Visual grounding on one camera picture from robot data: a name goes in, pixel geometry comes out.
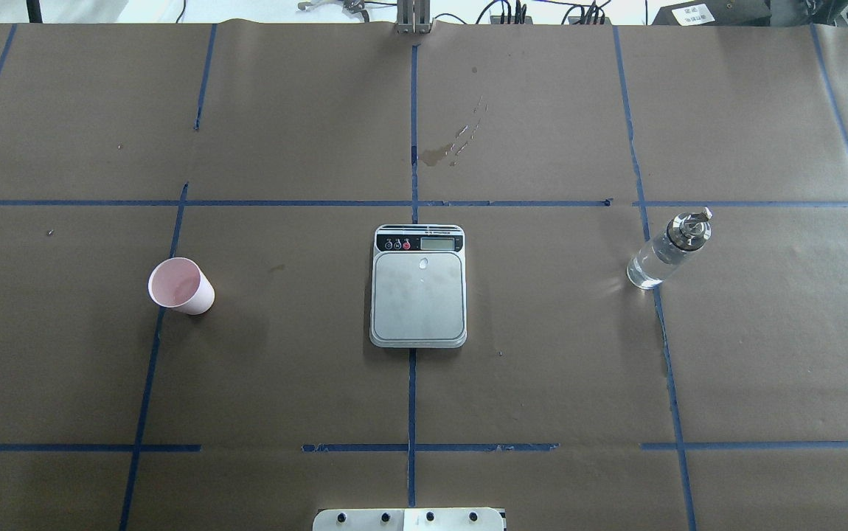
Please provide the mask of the digital kitchen scale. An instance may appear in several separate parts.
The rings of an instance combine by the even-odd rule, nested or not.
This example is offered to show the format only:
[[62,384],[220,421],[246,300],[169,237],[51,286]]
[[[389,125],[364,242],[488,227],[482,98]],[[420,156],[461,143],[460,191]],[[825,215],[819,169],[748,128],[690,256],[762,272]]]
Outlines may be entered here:
[[369,339],[377,347],[457,349],[468,339],[465,232],[452,224],[374,232]]

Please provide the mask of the clear glass sauce bottle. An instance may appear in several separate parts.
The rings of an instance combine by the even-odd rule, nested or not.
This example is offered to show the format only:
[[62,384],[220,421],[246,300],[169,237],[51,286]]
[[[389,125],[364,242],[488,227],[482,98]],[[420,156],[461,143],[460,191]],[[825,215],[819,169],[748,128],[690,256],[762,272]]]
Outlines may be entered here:
[[671,218],[659,235],[632,256],[626,269],[628,280],[642,290],[662,285],[711,240],[712,218],[707,207]]

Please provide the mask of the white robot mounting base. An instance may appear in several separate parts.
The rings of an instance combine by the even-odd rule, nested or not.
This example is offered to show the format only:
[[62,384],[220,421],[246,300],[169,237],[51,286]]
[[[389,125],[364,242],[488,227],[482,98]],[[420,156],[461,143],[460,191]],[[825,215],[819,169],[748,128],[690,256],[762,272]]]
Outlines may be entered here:
[[313,530],[506,530],[494,507],[341,508],[321,510]]

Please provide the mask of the aluminium frame post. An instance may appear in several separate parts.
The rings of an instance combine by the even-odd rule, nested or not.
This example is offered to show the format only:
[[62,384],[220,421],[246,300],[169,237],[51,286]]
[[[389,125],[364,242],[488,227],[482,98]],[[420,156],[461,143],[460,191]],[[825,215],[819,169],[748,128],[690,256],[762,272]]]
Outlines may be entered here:
[[433,29],[430,0],[397,0],[396,31],[400,35],[428,34]]

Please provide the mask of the pink paper cup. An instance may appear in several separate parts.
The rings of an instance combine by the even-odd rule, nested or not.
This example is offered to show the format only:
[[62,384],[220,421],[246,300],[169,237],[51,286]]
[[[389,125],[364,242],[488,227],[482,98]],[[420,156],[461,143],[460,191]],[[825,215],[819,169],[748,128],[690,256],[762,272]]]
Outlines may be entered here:
[[147,293],[155,305],[197,316],[215,303],[215,289],[198,264],[185,257],[158,263],[147,280]]

